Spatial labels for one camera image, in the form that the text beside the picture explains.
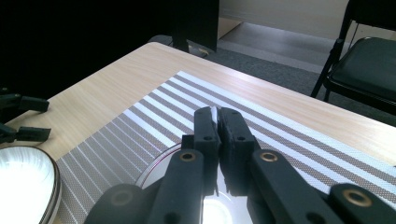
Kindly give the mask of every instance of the chair seat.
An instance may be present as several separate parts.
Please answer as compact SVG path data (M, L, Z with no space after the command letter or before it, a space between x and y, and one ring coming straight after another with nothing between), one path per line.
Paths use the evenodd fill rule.
M376 37L359 40L334 67L329 79L395 102L396 41Z

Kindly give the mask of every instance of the gray carpet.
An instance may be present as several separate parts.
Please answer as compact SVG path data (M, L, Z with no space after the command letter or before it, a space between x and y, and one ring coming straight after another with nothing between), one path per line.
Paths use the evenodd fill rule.
M152 41L171 45L171 39L166 36L156 36ZM267 62L238 52L218 48L217 52L209 51L204 57L213 63L219 63L248 75L261 78L276 85L297 91L309 96L318 79L318 74L302 69L286 66L280 63ZM318 99L322 100L325 89L322 87ZM342 107L346 110L363 115L364 117L378 120L396 127L396 116L385 113L368 105L350 100L344 96L332 92L329 104Z

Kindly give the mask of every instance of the wall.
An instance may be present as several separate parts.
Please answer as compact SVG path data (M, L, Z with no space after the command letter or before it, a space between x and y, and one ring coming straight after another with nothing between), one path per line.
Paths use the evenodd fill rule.
M347 0L220 0L222 18L246 21L300 34L334 39L338 36ZM361 26L361 36L394 38L394 32Z
M241 21L233 21L225 18L219 18L218 39L222 38L240 23Z

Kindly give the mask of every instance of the chair leg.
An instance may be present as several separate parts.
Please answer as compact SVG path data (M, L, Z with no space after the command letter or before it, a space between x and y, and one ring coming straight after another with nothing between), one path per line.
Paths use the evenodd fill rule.
M320 73L320 76L318 78L317 83L315 84L314 89L311 92L311 97L316 98L318 95L318 92L320 90L321 85L323 84L323 80L324 78L327 76L327 73L330 69L331 64L329 63L329 61L325 64L325 66L323 67L322 72Z
M326 93L324 94L324 102L329 102L329 96L330 96L330 91L326 90Z
M314 97L314 98L317 97L318 92L319 92L319 90L320 90L320 87L321 87L321 85L323 84L323 80L324 80L324 78L327 76L327 74L329 73L330 68L332 67L332 61L333 61L333 59L334 59L334 54L333 54L333 49L332 49L332 50L330 51L329 58L327 59L326 63L325 63L324 66L323 66L323 69L322 69L322 71L321 71L321 73L320 73L320 76L319 76L319 78L318 78L318 81L317 81L317 83L315 84L315 87L314 87L314 89L313 89L312 92L311 92L311 97Z

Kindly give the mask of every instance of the wooden table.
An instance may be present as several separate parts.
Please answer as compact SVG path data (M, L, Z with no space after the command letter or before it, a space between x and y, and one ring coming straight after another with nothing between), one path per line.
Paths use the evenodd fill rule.
M29 111L7 124L51 128L46 142L0 147L36 146L57 161L180 70L396 164L396 128L159 43L148 43L52 97L48 112Z

